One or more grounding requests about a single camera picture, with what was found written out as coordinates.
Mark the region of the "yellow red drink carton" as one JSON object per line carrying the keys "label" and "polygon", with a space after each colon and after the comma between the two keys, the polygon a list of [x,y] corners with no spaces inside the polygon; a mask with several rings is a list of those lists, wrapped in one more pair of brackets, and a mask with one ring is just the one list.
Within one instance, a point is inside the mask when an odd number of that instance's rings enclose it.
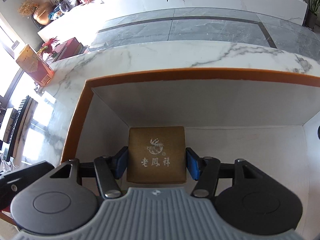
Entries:
{"label": "yellow red drink carton", "polygon": [[48,85],[54,76],[49,65],[28,44],[21,50],[16,63],[41,87]]}

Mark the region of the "potted green plant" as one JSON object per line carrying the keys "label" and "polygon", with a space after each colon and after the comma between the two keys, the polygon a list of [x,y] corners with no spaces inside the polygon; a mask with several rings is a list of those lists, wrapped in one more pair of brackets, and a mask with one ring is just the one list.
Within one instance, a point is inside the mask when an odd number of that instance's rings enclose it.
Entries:
{"label": "potted green plant", "polygon": [[319,0],[306,0],[306,3],[308,4],[308,9],[305,25],[313,30],[319,17]]}

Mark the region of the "dark red gift box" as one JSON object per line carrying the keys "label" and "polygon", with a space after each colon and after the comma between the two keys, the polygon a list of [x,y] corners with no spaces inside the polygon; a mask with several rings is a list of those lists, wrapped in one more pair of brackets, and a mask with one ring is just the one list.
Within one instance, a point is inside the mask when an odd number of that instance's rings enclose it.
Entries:
{"label": "dark red gift box", "polygon": [[84,46],[73,37],[62,44],[57,45],[54,48],[54,51],[56,52],[56,56],[53,58],[53,61],[55,62],[81,54],[84,51]]}

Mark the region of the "black keyboard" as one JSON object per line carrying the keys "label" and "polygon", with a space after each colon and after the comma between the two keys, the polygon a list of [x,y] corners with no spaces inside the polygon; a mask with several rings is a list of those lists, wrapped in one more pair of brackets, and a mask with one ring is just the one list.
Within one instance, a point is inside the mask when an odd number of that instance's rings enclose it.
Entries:
{"label": "black keyboard", "polygon": [[6,162],[9,162],[16,155],[17,145],[32,101],[33,99],[30,96],[26,96],[18,109],[8,108],[5,112],[1,124],[1,152],[3,153],[3,160]]}

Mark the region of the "orange cardboard storage box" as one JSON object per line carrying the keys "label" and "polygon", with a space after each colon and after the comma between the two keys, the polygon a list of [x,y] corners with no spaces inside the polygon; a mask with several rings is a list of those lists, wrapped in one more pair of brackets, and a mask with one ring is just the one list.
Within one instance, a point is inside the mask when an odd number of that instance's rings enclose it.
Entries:
{"label": "orange cardboard storage box", "polygon": [[300,126],[319,112],[319,77],[241,68],[180,68],[89,79],[62,161],[114,155],[132,127]]}

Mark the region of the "brown jewellery box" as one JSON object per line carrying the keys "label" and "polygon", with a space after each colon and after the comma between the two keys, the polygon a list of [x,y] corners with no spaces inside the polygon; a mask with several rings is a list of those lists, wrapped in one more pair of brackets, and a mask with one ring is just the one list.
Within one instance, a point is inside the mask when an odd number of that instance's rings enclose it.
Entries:
{"label": "brown jewellery box", "polygon": [[135,184],[185,183],[184,127],[130,128],[126,180]]}

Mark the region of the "dried flowers in vase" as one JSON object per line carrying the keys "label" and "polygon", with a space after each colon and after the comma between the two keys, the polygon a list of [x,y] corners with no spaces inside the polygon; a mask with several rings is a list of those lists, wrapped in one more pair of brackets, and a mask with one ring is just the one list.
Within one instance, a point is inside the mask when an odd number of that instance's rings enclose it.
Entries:
{"label": "dried flowers in vase", "polygon": [[50,2],[36,3],[33,0],[25,0],[18,8],[18,13],[23,17],[31,17],[40,25],[48,25],[52,20],[49,14],[53,11],[53,6]]}

